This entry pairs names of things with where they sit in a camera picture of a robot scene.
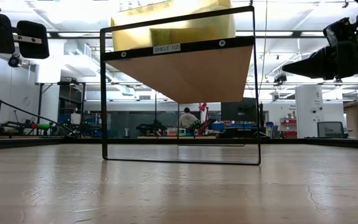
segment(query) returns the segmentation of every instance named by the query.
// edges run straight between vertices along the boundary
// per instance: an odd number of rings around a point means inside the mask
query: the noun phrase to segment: ceiling
[[[74,51],[66,49],[66,63],[62,68],[62,76],[75,77],[85,82],[97,82],[99,80],[99,30],[109,26],[109,18],[117,11],[160,1],[0,0],[0,8],[1,13],[10,18],[13,26],[20,20],[38,22],[43,24],[51,34],[57,34],[59,39],[70,39],[66,46],[68,46],[67,49],[74,49]],[[321,35],[322,29],[326,26],[343,17],[350,17],[351,22],[354,22],[358,14],[358,5],[351,0],[348,1],[349,5],[343,8],[344,0],[254,0],[256,29],[260,34],[258,35],[260,38],[256,41],[259,82],[273,82],[274,76],[280,72],[279,68],[283,64],[289,63],[294,58],[305,58],[327,45],[326,39],[315,36]],[[232,0],[233,7],[247,5],[249,1]],[[247,34],[252,30],[251,14],[236,14],[234,18],[238,35]],[[263,32],[265,30],[267,30],[266,39]],[[277,37],[291,35],[291,32],[297,30],[304,31],[302,34],[310,34],[310,38],[283,37],[281,39]],[[89,59],[89,63],[84,63],[82,54],[86,52],[83,49],[87,47],[89,47],[87,51],[92,55],[92,59]],[[112,50],[111,39],[106,42],[106,48]],[[112,67],[108,67],[108,70],[112,76],[117,72]],[[116,77],[126,82],[135,82],[130,77],[125,77],[124,74],[117,73]],[[287,78],[288,83],[322,82],[322,80],[311,80],[294,74],[287,74]],[[249,70],[248,82],[254,82],[253,69]],[[358,76],[345,78],[343,82],[358,83]],[[287,85],[278,88],[273,85],[264,86],[261,90],[261,98],[271,98],[271,94],[277,91],[287,91],[291,94],[295,86]],[[341,88],[323,87],[329,92],[344,94],[353,94],[358,89],[358,85],[346,85]],[[251,96],[254,87],[246,86],[246,89],[251,89],[246,90],[246,95]]]

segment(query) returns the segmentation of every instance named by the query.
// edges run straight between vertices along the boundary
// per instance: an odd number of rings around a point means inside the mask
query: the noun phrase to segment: white pillar
[[[321,85],[295,88],[298,138],[317,137],[317,122],[324,121]]]
[[[65,40],[49,40],[50,56],[44,60],[37,61],[37,83],[56,83],[60,81],[61,70],[63,66],[63,54]],[[60,87],[51,86],[42,94],[41,116],[49,118],[53,121],[58,120]]]

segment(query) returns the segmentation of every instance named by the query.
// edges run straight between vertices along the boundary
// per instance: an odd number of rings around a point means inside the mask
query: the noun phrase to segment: green object
[[[50,125],[49,124],[38,124],[38,128],[39,129],[49,129]]]

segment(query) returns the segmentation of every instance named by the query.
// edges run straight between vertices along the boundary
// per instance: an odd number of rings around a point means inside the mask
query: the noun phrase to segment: shelf
[[[253,36],[207,40],[110,52],[103,60],[178,103],[236,102],[254,44]]]

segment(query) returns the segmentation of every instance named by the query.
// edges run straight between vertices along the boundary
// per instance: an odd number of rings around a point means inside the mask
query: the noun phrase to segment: storage rack
[[[255,45],[255,9],[253,6],[244,6],[236,7],[230,9],[223,9],[218,11],[209,11],[201,12],[197,14],[190,14],[185,16],[176,16],[165,19],[157,19],[152,21],[138,22],[135,24],[128,24],[123,26],[116,27],[107,27],[100,30],[100,83],[101,83],[101,120],[102,120],[102,155],[105,160],[112,161],[149,161],[149,162],[178,162],[178,163],[198,163],[198,164],[231,164],[231,165],[248,165],[248,166],[258,166],[262,162],[260,155],[260,141],[259,141],[259,128],[260,128],[260,113],[257,108],[257,150],[258,150],[258,160],[255,163],[250,162],[226,162],[226,161],[189,161],[189,160],[150,160],[150,159],[121,159],[121,158],[110,158],[108,156],[108,144],[193,144],[193,145],[217,145],[217,144],[239,144],[240,139],[108,139],[108,124],[107,124],[107,96],[106,96],[106,62],[112,60],[130,60],[131,58],[139,57],[153,57],[153,47],[146,47],[142,49],[133,49],[133,50],[123,50],[117,52],[106,52],[106,34],[110,32],[116,32],[119,30],[133,29],[145,26],[154,26],[159,24],[166,24],[171,22],[180,22],[188,21],[192,19],[202,19],[215,16],[224,16],[230,14],[237,14],[242,12],[251,12],[252,13],[252,30],[253,36],[250,37],[236,37],[228,39],[219,39],[219,40],[207,40],[201,42],[191,42],[181,44],[180,51],[176,52],[167,52],[164,55],[169,54],[180,54],[180,53],[192,53],[199,52],[202,50],[217,50],[217,49],[227,49],[235,47],[251,47],[253,46],[254,50],[254,78],[255,78],[255,103],[259,105],[259,96],[258,96],[258,75],[257,75],[257,56],[256,56],[256,45]]]

